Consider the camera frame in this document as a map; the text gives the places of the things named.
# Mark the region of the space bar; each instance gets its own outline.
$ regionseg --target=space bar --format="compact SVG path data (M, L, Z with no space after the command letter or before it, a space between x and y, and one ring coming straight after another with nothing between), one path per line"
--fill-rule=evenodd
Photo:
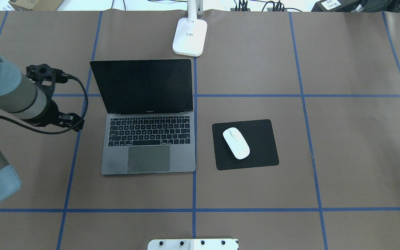
M132 146L160 145L160 140L133 141Z

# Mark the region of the laptop keyboard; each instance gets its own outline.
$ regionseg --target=laptop keyboard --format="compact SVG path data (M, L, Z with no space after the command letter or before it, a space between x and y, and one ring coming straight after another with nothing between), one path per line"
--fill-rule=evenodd
M190 144L189 116L112 118L108 146Z

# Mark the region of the white mounting plate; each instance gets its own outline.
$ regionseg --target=white mounting plate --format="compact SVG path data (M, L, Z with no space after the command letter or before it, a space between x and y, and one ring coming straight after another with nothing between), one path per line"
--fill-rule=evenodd
M148 250L238 250L238 249L239 249L238 239L156 239L156 240L151 240L151 242L149 242L148 244Z
M195 19L193 22L184 17L178 20L173 41L173 51L179 55L198 57L203 53L206 30L205 20Z

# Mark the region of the trackpad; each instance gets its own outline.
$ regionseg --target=trackpad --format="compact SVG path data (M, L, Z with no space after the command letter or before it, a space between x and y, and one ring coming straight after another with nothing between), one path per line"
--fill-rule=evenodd
M127 172L169 171L169 146L130 147Z

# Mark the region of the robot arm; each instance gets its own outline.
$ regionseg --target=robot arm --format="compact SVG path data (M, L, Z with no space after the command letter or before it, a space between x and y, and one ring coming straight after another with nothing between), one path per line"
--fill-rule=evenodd
M86 107L82 117L75 113L60 112L57 104L51 99L55 84L66 83L68 79L78 81L84 91ZM51 84L43 85L43 81L50 81ZM86 90L78 78L46 64L28 66L27 74L24 76L14 64L0 56L0 109L35 127L53 124L67 129L60 132L44 132L7 117L0 116L0 119L45 134L79 131L84 125L83 118L87 111L87 104ZM9 165L0 152L0 201L16 192L20 186L21 182L13 166Z

